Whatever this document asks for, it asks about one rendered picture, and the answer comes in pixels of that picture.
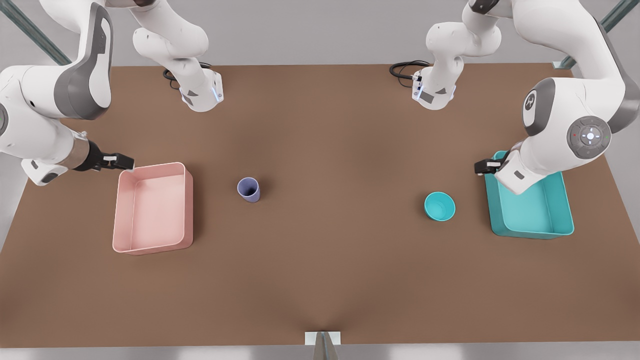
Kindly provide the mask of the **teal rectangular box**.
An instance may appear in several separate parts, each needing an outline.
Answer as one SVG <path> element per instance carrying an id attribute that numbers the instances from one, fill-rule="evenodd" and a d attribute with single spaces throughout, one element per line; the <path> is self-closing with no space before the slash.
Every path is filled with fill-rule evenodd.
<path id="1" fill-rule="evenodd" d="M 574 230 L 563 174 L 553 173 L 522 194 L 514 194 L 494 174 L 484 174 L 490 225 L 503 237 L 550 240 Z"/>

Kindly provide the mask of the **teal bowl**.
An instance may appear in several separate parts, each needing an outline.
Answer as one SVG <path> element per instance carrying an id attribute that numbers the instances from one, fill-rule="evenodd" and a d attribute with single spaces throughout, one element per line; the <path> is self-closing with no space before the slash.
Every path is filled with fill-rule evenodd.
<path id="1" fill-rule="evenodd" d="M 457 206 L 449 194 L 435 191 L 426 196 L 423 209 L 430 219 L 445 222 L 455 216 Z"/>

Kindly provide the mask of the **pink rectangular box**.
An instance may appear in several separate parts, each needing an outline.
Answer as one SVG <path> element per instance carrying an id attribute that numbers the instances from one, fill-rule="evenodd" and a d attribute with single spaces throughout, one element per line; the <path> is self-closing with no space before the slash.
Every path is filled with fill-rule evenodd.
<path id="1" fill-rule="evenodd" d="M 112 248 L 126 255 L 189 248 L 194 242 L 194 178 L 182 162 L 119 174 Z"/>

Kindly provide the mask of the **purple cup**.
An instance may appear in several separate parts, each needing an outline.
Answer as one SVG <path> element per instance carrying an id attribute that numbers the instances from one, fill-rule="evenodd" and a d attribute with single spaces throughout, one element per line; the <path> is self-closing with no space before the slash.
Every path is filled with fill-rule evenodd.
<path id="1" fill-rule="evenodd" d="M 261 196 L 259 183 L 253 177 L 242 178 L 237 183 L 237 192 L 245 201 L 250 203 L 258 202 Z"/>

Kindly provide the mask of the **silver frame post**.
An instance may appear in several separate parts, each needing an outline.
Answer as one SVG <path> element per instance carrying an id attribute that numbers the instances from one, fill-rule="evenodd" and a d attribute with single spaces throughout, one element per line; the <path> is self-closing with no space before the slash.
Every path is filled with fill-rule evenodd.
<path id="1" fill-rule="evenodd" d="M 304 333 L 304 344 L 314 346 L 312 360 L 339 360 L 335 346 L 342 344 L 341 332 L 306 332 Z"/>
<path id="2" fill-rule="evenodd" d="M 53 62 L 60 66 L 69 65 L 72 62 L 12 0 L 0 0 L 0 12 L 48 55 Z"/>
<path id="3" fill-rule="evenodd" d="M 640 4 L 640 0 L 617 0 L 617 4 L 601 22 L 580 7 L 577 1 L 558 3 L 560 13 L 553 16 L 555 21 L 567 15 L 563 22 L 553 22 L 552 29 L 558 30 L 558 39 L 551 48 L 566 53 L 560 62 L 553 63 L 554 69 L 572 69 L 578 65 L 583 75 L 594 74 L 596 79 L 617 71 L 614 59 L 617 57 L 610 44 L 608 31 L 612 30 L 624 16 Z"/>

